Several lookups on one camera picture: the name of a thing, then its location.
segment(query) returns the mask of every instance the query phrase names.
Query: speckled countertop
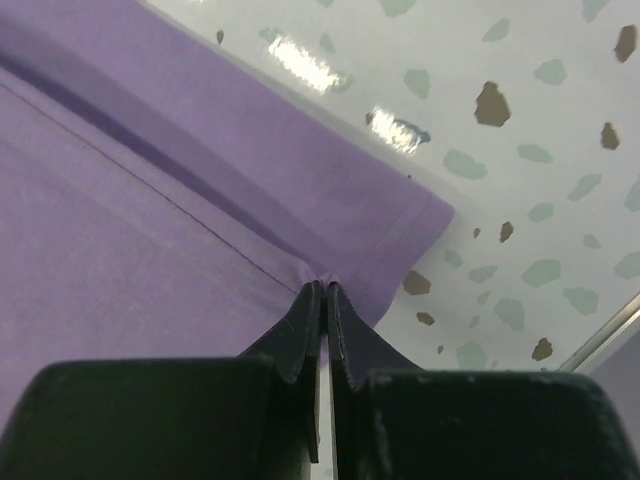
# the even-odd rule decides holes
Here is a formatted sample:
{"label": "speckled countertop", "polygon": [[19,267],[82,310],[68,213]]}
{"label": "speckled countertop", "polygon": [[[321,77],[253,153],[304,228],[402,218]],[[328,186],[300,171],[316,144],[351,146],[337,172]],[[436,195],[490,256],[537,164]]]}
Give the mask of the speckled countertop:
{"label": "speckled countertop", "polygon": [[636,2],[146,3],[454,206],[378,326],[418,364],[557,368],[640,290]]}

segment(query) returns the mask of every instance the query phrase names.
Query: purple fabric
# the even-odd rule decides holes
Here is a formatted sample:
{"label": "purple fabric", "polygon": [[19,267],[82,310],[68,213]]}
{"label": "purple fabric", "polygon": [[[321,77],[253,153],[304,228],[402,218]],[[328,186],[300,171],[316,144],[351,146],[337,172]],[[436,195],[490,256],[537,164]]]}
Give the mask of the purple fabric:
{"label": "purple fabric", "polygon": [[451,208],[131,0],[0,0],[0,424],[47,363],[233,355],[340,278],[375,324]]}

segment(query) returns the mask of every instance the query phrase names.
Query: seam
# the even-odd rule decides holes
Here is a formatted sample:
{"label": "seam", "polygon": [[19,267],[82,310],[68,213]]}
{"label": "seam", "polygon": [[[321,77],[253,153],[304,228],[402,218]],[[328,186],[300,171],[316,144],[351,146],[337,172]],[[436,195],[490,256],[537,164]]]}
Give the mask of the seam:
{"label": "seam", "polygon": [[65,132],[69,133],[70,135],[72,135],[73,137],[77,138],[78,140],[80,140],[82,143],[86,144],[87,146],[89,146],[90,148],[92,148],[94,151],[96,151],[97,153],[99,153],[101,156],[103,156],[106,160],[108,160],[109,162],[113,163],[114,165],[116,165],[118,168],[120,168],[121,170],[123,170],[124,172],[126,172],[127,174],[131,175],[133,178],[135,178],[136,180],[138,180],[139,182],[141,182],[143,185],[145,185],[146,187],[148,187],[149,189],[151,189],[154,193],[156,193],[157,195],[159,195],[160,197],[162,197],[165,201],[167,201],[169,204],[171,204],[173,207],[175,207],[178,211],[182,212],[183,214],[187,215],[190,219],[192,219],[194,222],[196,222],[198,225],[200,225],[202,228],[204,228],[207,232],[209,232],[211,235],[215,236],[218,240],[220,240],[222,243],[224,243],[227,247],[229,247],[231,250],[233,250],[234,252],[236,252],[241,258],[243,258],[247,263],[249,263],[250,265],[254,266],[256,269],[258,269],[260,272],[262,272],[264,275],[266,275],[268,278],[270,278],[271,280],[275,281],[276,283],[278,283],[279,285],[281,285],[282,287],[286,288],[288,291],[292,292],[292,293],[297,293],[294,289],[292,289],[291,287],[289,287],[288,285],[286,285],[285,283],[283,283],[281,280],[275,278],[273,275],[271,275],[269,272],[267,272],[265,269],[263,269],[262,267],[260,267],[259,265],[256,265],[251,259],[249,259],[246,255],[244,255],[240,250],[238,250],[236,247],[234,247],[232,244],[230,244],[227,240],[225,240],[223,237],[221,237],[219,234],[217,234],[214,230],[212,230],[207,224],[205,224],[204,222],[202,222],[200,219],[198,219],[197,217],[195,217],[194,215],[192,215],[191,213],[189,213],[187,210],[185,210],[183,207],[181,207],[180,205],[178,205],[177,203],[175,203],[173,200],[171,200],[169,197],[167,197],[164,193],[162,193],[161,191],[159,191],[157,188],[155,188],[153,185],[151,185],[150,183],[148,183],[146,180],[142,179],[141,177],[139,177],[138,175],[136,175],[135,173],[133,173],[131,170],[129,170],[128,168],[126,168],[125,166],[123,166],[122,164],[120,164],[116,159],[114,159],[113,157],[111,157],[109,154],[107,154],[106,152],[104,152],[102,149],[100,149],[99,147],[97,147],[96,145],[92,144],[91,142],[89,142],[87,139],[85,139],[84,137],[82,137],[81,135],[77,134],[75,131],[73,131],[72,129],[70,129],[69,127],[67,127],[66,125],[64,125],[63,123],[59,122],[55,117],[49,115],[47,112],[43,111],[41,108],[39,108],[37,105],[33,104],[31,101],[29,101],[27,98],[23,97],[22,95],[20,95],[19,93],[15,92],[14,90],[12,90],[9,86],[7,86],[6,84],[4,84],[3,82],[0,82],[0,88],[3,88],[4,90],[8,91],[9,93],[11,93],[12,95],[16,96],[17,98],[19,98],[20,100],[22,100],[23,102],[25,102],[26,104],[28,104],[31,108],[33,108],[34,110],[36,110],[38,113],[40,113],[42,116],[44,116],[45,118],[47,118],[48,120],[52,121],[53,123],[55,123],[56,125],[58,125],[60,128],[62,128]]}
{"label": "seam", "polygon": [[[418,192],[419,192],[419,187],[415,187],[413,194],[410,196],[409,198],[409,203],[412,204],[412,201],[415,197],[418,196]],[[405,232],[400,236],[400,238],[398,239],[398,241],[393,242],[393,245],[391,245],[391,248],[387,249],[388,252],[386,255],[383,255],[377,262],[375,265],[375,268],[373,269],[372,273],[370,275],[367,276],[366,280],[364,280],[366,285],[369,285],[369,283],[371,283],[371,279],[373,279],[378,272],[380,271],[381,266],[386,262],[386,260],[393,255],[394,253],[394,247],[400,242],[402,241],[402,239],[404,239],[404,237],[406,236],[407,232],[410,231],[412,229],[412,227],[418,222],[418,220],[420,220],[421,218],[421,211],[423,209],[428,208],[431,203],[433,201],[433,197],[431,197],[429,199],[429,202],[426,203],[426,205],[423,205],[420,209],[420,211],[416,212],[416,216],[415,218],[411,221],[411,223],[409,225],[407,225],[407,227],[404,229]],[[367,263],[368,260],[371,259],[372,257],[372,253],[374,252],[374,250],[376,248],[378,248],[382,243],[384,243],[387,239],[387,237],[389,236],[389,234],[396,229],[396,227],[398,226],[398,224],[400,224],[400,222],[407,216],[407,212],[405,212],[404,214],[399,215],[395,221],[391,224],[391,226],[387,229],[387,231],[385,232],[385,234],[380,238],[380,240],[378,240],[375,245],[373,245],[373,247],[371,247],[371,249],[369,249],[369,251],[367,252],[367,254],[365,255],[363,261],[360,264],[360,267],[358,267],[358,269],[356,270],[356,277],[359,275],[359,273],[362,271],[363,266]]]}

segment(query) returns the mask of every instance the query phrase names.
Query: white surface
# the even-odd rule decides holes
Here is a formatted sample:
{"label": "white surface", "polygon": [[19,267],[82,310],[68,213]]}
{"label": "white surface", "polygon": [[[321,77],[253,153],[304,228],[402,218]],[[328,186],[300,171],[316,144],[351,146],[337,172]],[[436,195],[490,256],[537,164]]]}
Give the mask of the white surface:
{"label": "white surface", "polygon": [[[623,257],[640,251],[640,211],[624,205],[640,174],[640,53],[620,63],[613,52],[622,27],[640,18],[637,2],[604,5],[601,0],[604,8],[593,21],[583,16],[580,0],[147,3],[212,48],[296,92],[301,98],[296,103],[454,206],[454,223],[416,265],[431,281],[431,291],[399,292],[378,327],[416,363],[429,368],[557,368],[640,290],[640,276],[623,279],[614,273]],[[406,13],[394,16],[402,5]],[[483,42],[501,19],[510,20],[508,35]],[[224,31],[220,46],[219,30]],[[321,47],[323,34],[331,38],[334,53]],[[557,86],[533,73],[553,59],[562,60],[567,75]],[[427,98],[405,85],[405,74],[413,69],[429,73]],[[476,97],[487,81],[499,85],[509,104],[511,118],[501,128],[480,125],[474,117]],[[332,86],[338,84],[342,88],[336,92]],[[398,130],[397,124],[396,130],[379,121],[367,126],[365,115],[376,108],[391,120],[397,116],[427,130],[431,142],[414,148],[410,132]],[[605,122],[620,138],[615,151],[600,145]],[[543,147],[553,161],[520,158],[523,144]],[[443,159],[450,149],[486,165],[486,177],[470,180],[447,171]],[[578,180],[591,174],[602,175],[601,183],[582,200],[568,200]],[[553,203],[554,215],[535,223],[527,214],[540,202]],[[500,243],[507,221],[515,231]],[[476,239],[475,228],[481,229]],[[602,247],[583,246],[586,234]],[[444,260],[446,250],[460,255],[459,268]],[[527,285],[523,273],[543,259],[561,263],[560,278],[538,288]],[[491,265],[498,269],[484,283],[468,279],[471,269]],[[563,296],[565,288],[595,292],[596,311],[577,311]],[[479,305],[476,298],[486,291],[489,299]],[[496,315],[503,298],[522,303],[522,330]],[[417,312],[429,313],[435,323],[418,322]],[[470,328],[474,316],[480,318]],[[552,344],[553,354],[538,362],[532,352],[542,338]]]}

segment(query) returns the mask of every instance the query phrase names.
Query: cloth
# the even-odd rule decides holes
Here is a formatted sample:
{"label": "cloth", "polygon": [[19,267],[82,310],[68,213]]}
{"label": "cloth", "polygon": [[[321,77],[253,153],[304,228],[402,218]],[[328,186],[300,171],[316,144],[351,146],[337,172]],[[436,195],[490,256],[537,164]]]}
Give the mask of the cloth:
{"label": "cloth", "polygon": [[0,1],[0,424],[43,366],[375,324],[452,209],[131,0]]}

